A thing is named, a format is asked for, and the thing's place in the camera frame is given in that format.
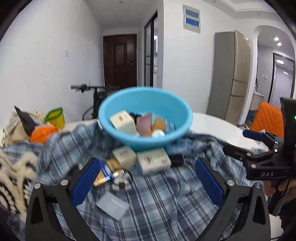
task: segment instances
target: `ceiling light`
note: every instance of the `ceiling light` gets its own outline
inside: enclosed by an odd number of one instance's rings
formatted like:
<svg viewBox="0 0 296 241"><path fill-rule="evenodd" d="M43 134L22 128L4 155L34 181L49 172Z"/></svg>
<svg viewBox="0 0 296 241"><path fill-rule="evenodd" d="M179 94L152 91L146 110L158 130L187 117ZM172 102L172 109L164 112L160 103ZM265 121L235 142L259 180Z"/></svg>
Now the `ceiling light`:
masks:
<svg viewBox="0 0 296 241"><path fill-rule="evenodd" d="M277 59L276 60L279 64L284 64L284 62L282 60Z"/></svg>

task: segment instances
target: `blue gripper pad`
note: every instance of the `blue gripper pad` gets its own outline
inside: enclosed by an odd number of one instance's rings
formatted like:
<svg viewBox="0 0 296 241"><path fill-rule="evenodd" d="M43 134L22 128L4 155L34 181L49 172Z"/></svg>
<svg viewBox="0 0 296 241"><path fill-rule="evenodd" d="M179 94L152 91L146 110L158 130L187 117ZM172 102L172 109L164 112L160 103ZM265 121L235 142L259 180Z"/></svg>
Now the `blue gripper pad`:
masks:
<svg viewBox="0 0 296 241"><path fill-rule="evenodd" d="M263 141L264 140L264 134L260 132L250 131L250 130L244 130L242 132L242 135L246 138L253 139L256 141Z"/></svg>
<svg viewBox="0 0 296 241"><path fill-rule="evenodd" d="M71 202L74 207L83 203L96 177L98 176L98 170L100 169L100 161L95 158L73 188Z"/></svg>
<svg viewBox="0 0 296 241"><path fill-rule="evenodd" d="M195 172L202 182L212 203L222 207L224 204L223 190L199 158L195 161Z"/></svg>

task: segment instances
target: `door in hallway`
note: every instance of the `door in hallway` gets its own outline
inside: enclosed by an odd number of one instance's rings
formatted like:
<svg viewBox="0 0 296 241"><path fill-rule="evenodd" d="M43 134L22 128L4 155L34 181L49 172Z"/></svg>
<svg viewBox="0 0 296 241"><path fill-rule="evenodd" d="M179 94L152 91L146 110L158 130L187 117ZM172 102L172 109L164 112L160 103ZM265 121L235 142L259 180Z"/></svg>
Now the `door in hallway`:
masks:
<svg viewBox="0 0 296 241"><path fill-rule="evenodd" d="M104 36L104 78L106 86L137 86L137 35Z"/></svg>

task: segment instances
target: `metal screw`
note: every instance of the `metal screw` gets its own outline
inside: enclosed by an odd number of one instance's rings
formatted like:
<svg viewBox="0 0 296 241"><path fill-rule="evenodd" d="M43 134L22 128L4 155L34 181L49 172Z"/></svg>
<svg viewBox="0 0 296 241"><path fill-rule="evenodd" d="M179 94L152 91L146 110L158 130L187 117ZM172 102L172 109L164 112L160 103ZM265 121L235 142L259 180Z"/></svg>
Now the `metal screw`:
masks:
<svg viewBox="0 0 296 241"><path fill-rule="evenodd" d="M34 186L35 189L38 189L40 187L41 187L41 184L40 183L36 183L35 186Z"/></svg>
<svg viewBox="0 0 296 241"><path fill-rule="evenodd" d="M62 186L66 186L67 184L68 184L68 180L65 179L65 180L61 181Z"/></svg>
<svg viewBox="0 0 296 241"><path fill-rule="evenodd" d="M235 182L233 180L228 180L226 183L228 186L231 186L231 187L235 185Z"/></svg>
<svg viewBox="0 0 296 241"><path fill-rule="evenodd" d="M255 188L260 189L261 188L260 183L255 183Z"/></svg>

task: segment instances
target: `plaid cloth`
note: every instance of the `plaid cloth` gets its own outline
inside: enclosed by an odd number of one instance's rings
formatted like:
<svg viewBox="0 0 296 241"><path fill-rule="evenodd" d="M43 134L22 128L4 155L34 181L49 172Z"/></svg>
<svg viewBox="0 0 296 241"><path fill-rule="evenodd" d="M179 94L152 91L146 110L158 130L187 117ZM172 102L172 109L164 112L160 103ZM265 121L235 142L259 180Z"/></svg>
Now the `plaid cloth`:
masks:
<svg viewBox="0 0 296 241"><path fill-rule="evenodd" d="M20 143L3 151L14 162L24 152L34 152L39 157L37 182L56 185L65 178L70 179L77 166L82 168L92 156L101 161L111 158L112 150L120 145L96 123L89 127L81 125L71 133L55 134L45 145ZM198 157L204 157L214 170L238 185L252 186L255 182L246 179L240 161L224 155L223 145L223 141L212 136L188 133L166 147L168 154L182 153L185 156L183 167L146 177L131 170L131 190L114 192L109 183L92 188L77 209L101 241L196 240L218 210L195 173L194 162ZM96 206L107 191L131 206L120 221ZM55 209L65 234L74 239L57 205ZM230 235L239 211L237 207L221 239ZM8 224L21 240L25 240L25 226L17 216L12 215Z"/></svg>

